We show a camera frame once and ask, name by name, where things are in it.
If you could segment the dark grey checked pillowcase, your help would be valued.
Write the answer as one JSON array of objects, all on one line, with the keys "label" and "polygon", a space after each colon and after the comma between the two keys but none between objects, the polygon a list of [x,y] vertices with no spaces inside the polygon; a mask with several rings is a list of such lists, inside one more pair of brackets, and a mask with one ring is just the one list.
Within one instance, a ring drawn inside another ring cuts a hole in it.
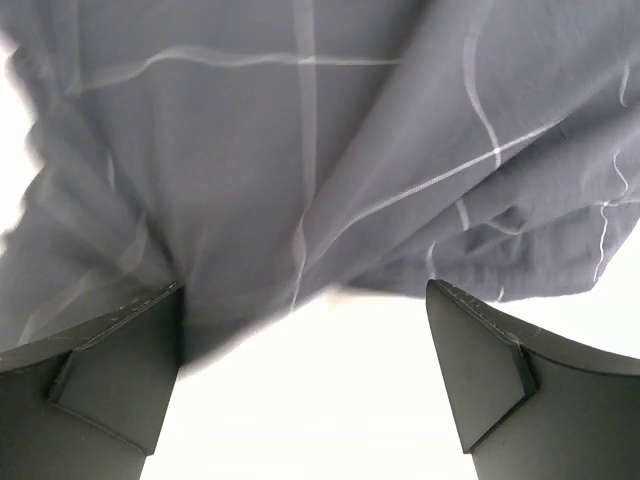
[{"label": "dark grey checked pillowcase", "polygon": [[39,173],[1,347],[185,289],[186,357],[332,286],[588,291],[639,219],[635,1],[5,1]]}]

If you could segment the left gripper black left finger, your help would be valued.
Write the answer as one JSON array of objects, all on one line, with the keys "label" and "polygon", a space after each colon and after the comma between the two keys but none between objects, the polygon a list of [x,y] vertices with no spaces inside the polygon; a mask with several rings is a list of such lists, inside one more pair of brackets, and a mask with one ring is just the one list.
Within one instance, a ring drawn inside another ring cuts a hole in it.
[{"label": "left gripper black left finger", "polygon": [[2,479],[140,478],[180,369],[182,318],[171,284],[3,352]]}]

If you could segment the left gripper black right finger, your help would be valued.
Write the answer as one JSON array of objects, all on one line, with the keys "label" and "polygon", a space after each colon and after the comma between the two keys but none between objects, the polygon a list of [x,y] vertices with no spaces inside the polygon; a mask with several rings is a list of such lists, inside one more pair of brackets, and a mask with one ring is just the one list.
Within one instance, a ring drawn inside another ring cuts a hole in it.
[{"label": "left gripper black right finger", "polygon": [[480,479],[636,479],[639,362],[503,313],[441,281],[426,311]]}]

